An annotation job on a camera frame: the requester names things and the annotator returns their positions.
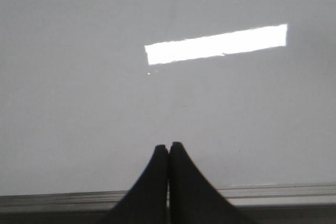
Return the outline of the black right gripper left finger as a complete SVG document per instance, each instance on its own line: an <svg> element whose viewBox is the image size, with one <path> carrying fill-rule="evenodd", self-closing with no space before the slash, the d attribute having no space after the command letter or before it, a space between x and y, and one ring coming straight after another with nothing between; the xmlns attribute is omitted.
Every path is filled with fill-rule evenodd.
<svg viewBox="0 0 336 224"><path fill-rule="evenodd" d="M103 222L166 223L168 158L165 145L157 145L141 176Z"/></svg>

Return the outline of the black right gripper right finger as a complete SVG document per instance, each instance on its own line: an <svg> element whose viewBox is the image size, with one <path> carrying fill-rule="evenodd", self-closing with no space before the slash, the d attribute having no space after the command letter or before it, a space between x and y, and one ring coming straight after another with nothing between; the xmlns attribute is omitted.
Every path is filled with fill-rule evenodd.
<svg viewBox="0 0 336 224"><path fill-rule="evenodd" d="M255 223L208 182L182 143L172 144L169 161L171 223Z"/></svg>

